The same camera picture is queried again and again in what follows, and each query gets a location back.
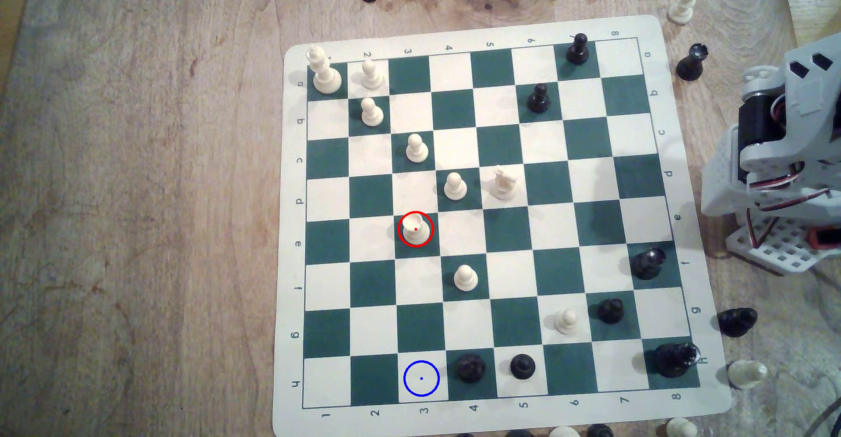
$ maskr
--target wooden table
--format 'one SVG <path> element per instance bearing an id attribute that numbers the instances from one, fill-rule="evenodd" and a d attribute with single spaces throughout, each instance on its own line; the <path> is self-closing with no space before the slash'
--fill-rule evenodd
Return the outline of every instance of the wooden table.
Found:
<path id="1" fill-rule="evenodd" d="M 710 48 L 699 81 L 675 81 L 700 197 L 741 71 L 778 63 L 792 21 L 786 0 L 699 0 L 680 28 L 669 1 L 28 0 L 0 108 L 0 435 L 271 434 L 294 44 L 655 14 L 675 62 Z M 841 268 L 773 276 L 726 252 L 732 229 L 702 220 L 716 302 L 760 323 L 725 350 L 772 377 L 693 420 L 704 435 L 827 435 Z"/>

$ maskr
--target captured chess piece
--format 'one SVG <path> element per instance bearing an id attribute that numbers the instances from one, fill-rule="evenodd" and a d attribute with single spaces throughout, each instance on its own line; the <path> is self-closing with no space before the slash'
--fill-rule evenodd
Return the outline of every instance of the captured chess piece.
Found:
<path id="1" fill-rule="evenodd" d="M 707 59 L 707 46 L 696 43 L 689 47 L 689 55 L 684 57 L 675 68 L 678 77 L 685 81 L 697 80 L 704 73 L 704 60 Z"/>

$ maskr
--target red circle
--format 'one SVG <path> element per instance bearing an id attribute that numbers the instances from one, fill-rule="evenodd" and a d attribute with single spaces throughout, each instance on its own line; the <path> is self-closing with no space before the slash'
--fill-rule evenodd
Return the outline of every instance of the red circle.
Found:
<path id="1" fill-rule="evenodd" d="M 406 217 L 409 217 L 412 214 L 420 214 L 423 217 L 426 217 L 426 220 L 429 221 L 429 238 L 426 238 L 426 242 L 421 243 L 420 245 L 413 245 L 413 244 L 407 242 L 405 238 L 403 238 L 403 228 L 402 228 L 403 219 L 405 219 Z M 397 236 L 400 237 L 401 242 L 403 242 L 406 245 L 412 247 L 413 249 L 419 249 L 420 247 L 426 245 L 432 239 L 432 235 L 434 233 L 435 233 L 435 223 L 432 222 L 432 219 L 429 218 L 429 216 L 427 216 L 425 213 L 423 213 L 421 211 L 411 211 L 408 214 L 406 214 L 405 216 L 400 217 L 400 222 L 397 222 Z"/>

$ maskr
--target blue circle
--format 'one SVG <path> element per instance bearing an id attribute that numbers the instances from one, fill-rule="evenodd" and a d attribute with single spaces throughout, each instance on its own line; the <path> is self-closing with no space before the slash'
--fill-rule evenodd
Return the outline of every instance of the blue circle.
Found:
<path id="1" fill-rule="evenodd" d="M 426 394 L 418 394 L 418 393 L 414 392 L 413 390 L 409 389 L 409 385 L 406 384 L 406 374 L 409 373 L 409 368 L 414 367 L 418 363 L 426 363 L 426 365 L 429 365 L 430 367 L 432 367 L 433 370 L 435 370 L 435 377 L 436 377 L 435 388 L 433 388 L 432 391 L 429 391 Z M 411 365 L 406 367 L 406 371 L 403 372 L 403 386 L 406 387 L 406 391 L 412 393 L 413 395 L 417 396 L 418 398 L 424 398 L 426 396 L 429 396 L 430 394 L 435 392 L 436 389 L 438 389 L 438 385 L 440 385 L 440 384 L 441 384 L 441 373 L 438 372 L 438 369 L 435 367 L 435 365 L 432 365 L 432 363 L 426 361 L 425 359 L 419 359 L 417 361 L 413 361 Z"/>

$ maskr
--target chess mat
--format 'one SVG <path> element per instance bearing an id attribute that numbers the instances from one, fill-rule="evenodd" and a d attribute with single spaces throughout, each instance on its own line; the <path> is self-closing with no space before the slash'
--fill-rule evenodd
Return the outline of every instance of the chess mat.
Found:
<path id="1" fill-rule="evenodd" d="M 572 35 L 589 60 L 565 59 Z M 274 426 L 278 435 L 421 435 L 658 419 L 730 406 L 664 39 L 645 16 L 321 46 L 342 76 L 324 95 L 308 45 L 284 61 Z M 370 57 L 384 83 L 362 86 Z M 526 101 L 548 86 L 549 110 Z M 360 101 L 384 121 L 368 127 Z M 409 134 L 429 148 L 405 155 Z M 489 195 L 495 166 L 518 177 Z M 447 174 L 468 193 L 443 194 Z M 420 211 L 430 241 L 397 232 Z M 641 281 L 630 259 L 667 260 Z M 456 288 L 460 264 L 478 273 Z M 595 318 L 618 297 L 625 318 Z M 553 315 L 580 322 L 562 335 Z M 654 369 L 660 344 L 691 340 L 683 377 Z M 487 371 L 473 384 L 465 353 Z M 528 380 L 509 371 L 530 355 Z"/>

